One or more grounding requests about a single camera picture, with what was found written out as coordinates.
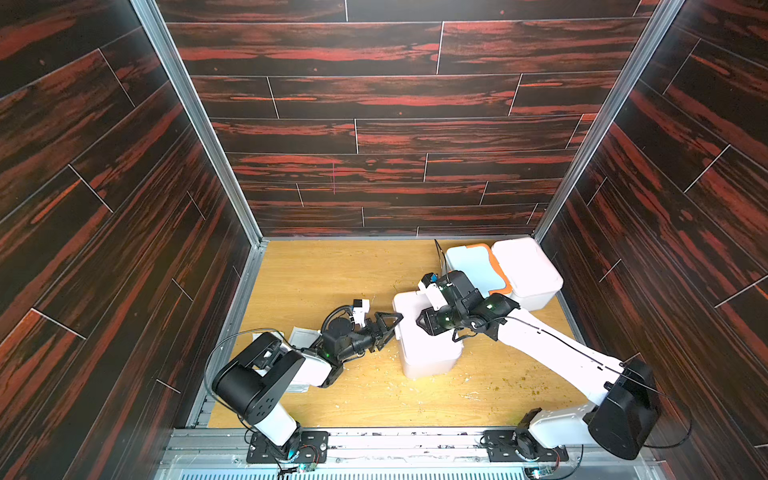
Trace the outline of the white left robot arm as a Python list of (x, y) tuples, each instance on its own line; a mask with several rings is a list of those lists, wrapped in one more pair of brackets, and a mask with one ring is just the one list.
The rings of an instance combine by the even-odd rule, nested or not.
[(274, 458), (291, 460), (305, 446), (302, 427), (281, 405), (282, 397), (293, 383), (327, 388), (346, 364), (382, 350), (403, 315), (368, 313), (363, 299), (334, 309), (307, 346), (291, 344), (274, 329), (255, 329), (257, 337), (216, 372), (207, 388), (252, 433), (250, 445), (264, 445)]

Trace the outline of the white orange handled box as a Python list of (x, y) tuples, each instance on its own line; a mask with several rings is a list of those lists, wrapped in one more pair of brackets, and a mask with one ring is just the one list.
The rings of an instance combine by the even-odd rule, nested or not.
[(449, 271), (463, 272), (483, 297), (493, 293), (509, 296), (512, 285), (487, 244), (449, 248), (446, 253)]

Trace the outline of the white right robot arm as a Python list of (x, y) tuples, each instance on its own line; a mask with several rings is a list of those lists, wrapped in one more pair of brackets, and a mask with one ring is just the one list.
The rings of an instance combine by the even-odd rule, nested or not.
[(430, 302), (416, 319), (427, 334), (451, 333), (455, 342), (484, 334), (538, 361), (586, 397), (579, 407), (530, 410), (511, 440), (520, 457), (538, 460), (544, 451), (568, 445), (599, 446), (624, 460), (638, 457), (661, 414), (647, 364), (622, 362), (588, 348), (509, 296), (482, 295), (462, 271), (426, 274), (418, 289)]

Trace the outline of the pink medicine chest box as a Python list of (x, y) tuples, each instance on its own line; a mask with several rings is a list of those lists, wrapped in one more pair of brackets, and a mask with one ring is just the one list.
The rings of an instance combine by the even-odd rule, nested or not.
[(426, 296), (418, 292), (398, 293), (392, 306), (402, 315), (395, 327), (395, 338), (404, 375), (416, 380), (452, 370), (463, 353), (463, 344), (454, 342), (450, 332), (430, 336), (416, 324), (421, 312), (431, 306)]

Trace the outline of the white pink first aid box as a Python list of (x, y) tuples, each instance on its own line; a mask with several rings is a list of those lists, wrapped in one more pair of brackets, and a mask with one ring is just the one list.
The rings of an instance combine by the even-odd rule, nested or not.
[(528, 311), (543, 309), (563, 286), (563, 278), (539, 244), (530, 237), (502, 240), (491, 252), (506, 279), (501, 293)]

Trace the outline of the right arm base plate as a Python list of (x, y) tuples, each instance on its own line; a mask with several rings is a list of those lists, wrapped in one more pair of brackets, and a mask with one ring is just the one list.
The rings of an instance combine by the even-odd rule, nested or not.
[(479, 445), (491, 462), (560, 463), (569, 460), (567, 450), (545, 448), (527, 431), (518, 434), (515, 429), (486, 430), (480, 437)]

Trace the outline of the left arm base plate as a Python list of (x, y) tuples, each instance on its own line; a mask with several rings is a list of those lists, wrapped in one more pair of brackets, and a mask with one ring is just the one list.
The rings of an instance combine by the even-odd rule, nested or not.
[(254, 430), (248, 441), (246, 463), (249, 465), (299, 465), (314, 469), (327, 460), (330, 434), (322, 430), (299, 428), (284, 445), (277, 445)]

